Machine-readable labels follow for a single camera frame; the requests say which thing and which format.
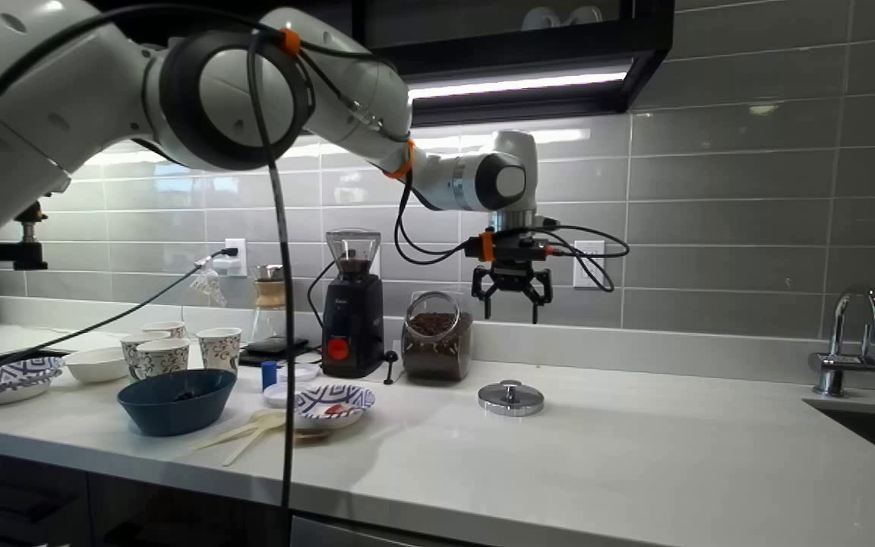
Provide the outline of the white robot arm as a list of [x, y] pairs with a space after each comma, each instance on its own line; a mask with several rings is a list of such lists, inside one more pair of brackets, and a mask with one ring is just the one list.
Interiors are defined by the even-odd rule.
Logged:
[[405, 79], [342, 32], [291, 6], [246, 18], [139, 3], [139, 18], [194, 18], [169, 47], [139, 47], [87, 0], [0, 0], [0, 225], [71, 187], [97, 151], [137, 139], [172, 163], [254, 170], [304, 132], [364, 157], [427, 211], [476, 211], [458, 248], [475, 296], [551, 297], [535, 214], [537, 150], [505, 132], [483, 155], [441, 157], [410, 136]]

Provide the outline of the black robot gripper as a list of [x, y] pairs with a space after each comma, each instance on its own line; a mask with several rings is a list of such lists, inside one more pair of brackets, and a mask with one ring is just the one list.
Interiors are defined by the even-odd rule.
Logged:
[[495, 292], [523, 292], [531, 301], [527, 319], [537, 325], [539, 311], [553, 301], [551, 271], [537, 271], [551, 245], [523, 231], [483, 231], [469, 240], [469, 256], [476, 260], [472, 296], [479, 301], [483, 319], [492, 319]]

